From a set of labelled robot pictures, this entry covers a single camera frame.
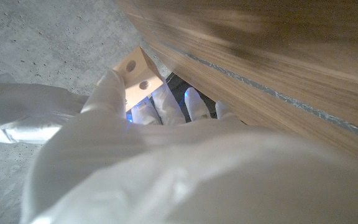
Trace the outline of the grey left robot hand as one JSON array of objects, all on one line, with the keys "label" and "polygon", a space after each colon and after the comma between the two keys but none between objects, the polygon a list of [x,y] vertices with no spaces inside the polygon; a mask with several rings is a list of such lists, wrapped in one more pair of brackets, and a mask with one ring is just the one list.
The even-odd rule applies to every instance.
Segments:
[{"label": "grey left robot hand", "polygon": [[39,151],[21,223],[358,223],[358,160],[230,113],[126,119],[110,71]]}]

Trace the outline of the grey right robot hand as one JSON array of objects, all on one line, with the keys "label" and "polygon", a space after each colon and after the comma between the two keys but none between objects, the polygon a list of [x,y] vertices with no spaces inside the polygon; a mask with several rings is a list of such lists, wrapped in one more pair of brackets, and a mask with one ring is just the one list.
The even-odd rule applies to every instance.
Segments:
[{"label": "grey right robot hand", "polygon": [[43,144],[80,113],[86,95],[64,88],[17,83],[0,75],[0,142]]}]

